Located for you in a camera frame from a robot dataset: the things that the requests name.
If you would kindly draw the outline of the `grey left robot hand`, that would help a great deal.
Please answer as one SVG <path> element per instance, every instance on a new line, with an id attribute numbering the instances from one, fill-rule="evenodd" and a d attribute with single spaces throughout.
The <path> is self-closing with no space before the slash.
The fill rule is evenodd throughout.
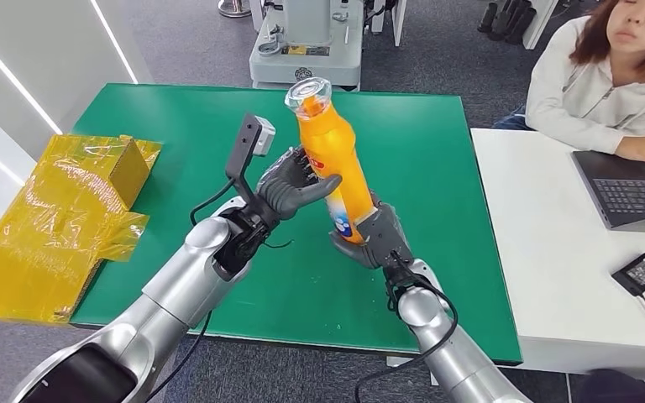
<path id="1" fill-rule="evenodd" d="M 268 167 L 255 193 L 285 221 L 293 218 L 300 208 L 329 196 L 342 181 L 339 174 L 320 179 L 304 148 L 298 145 L 290 147 Z"/>

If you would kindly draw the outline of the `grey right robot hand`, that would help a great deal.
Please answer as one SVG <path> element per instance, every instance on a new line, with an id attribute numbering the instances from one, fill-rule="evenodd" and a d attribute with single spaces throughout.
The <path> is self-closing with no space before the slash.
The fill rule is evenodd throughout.
<path id="1" fill-rule="evenodd" d="M 342 255 L 371 270 L 409 270 L 414 257 L 396 209 L 371 192 L 375 210 L 361 224 L 362 243 L 344 239 L 337 231 L 328 233 L 333 247 Z"/>

